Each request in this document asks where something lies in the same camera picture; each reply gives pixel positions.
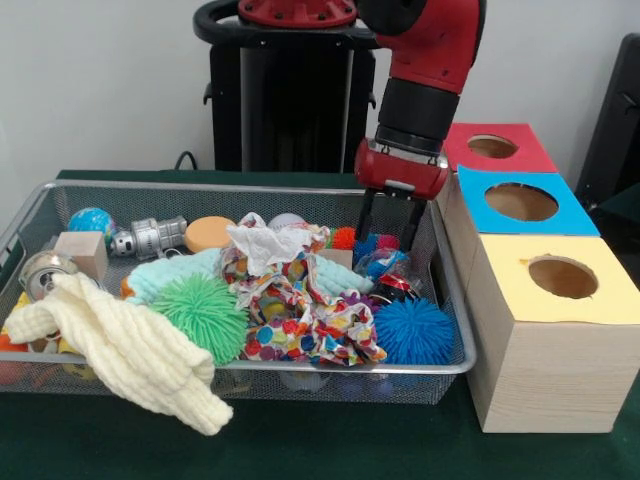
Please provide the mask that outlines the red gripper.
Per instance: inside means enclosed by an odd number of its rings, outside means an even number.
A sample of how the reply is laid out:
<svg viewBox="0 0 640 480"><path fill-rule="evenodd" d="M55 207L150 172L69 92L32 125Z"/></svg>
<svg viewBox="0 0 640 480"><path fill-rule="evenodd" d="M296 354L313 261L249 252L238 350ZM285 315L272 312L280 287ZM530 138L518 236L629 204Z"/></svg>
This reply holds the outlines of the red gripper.
<svg viewBox="0 0 640 480"><path fill-rule="evenodd" d="M426 200L433 200L440 193L448 174L448 161L443 155L423 155L380 144L373 139L363 139L355 156L355 175L367 189L359 214L356 239L368 239L377 191L386 188L400 190L410 195L401 196L401 199L412 205L399 244L402 252L409 252L427 207Z"/></svg>

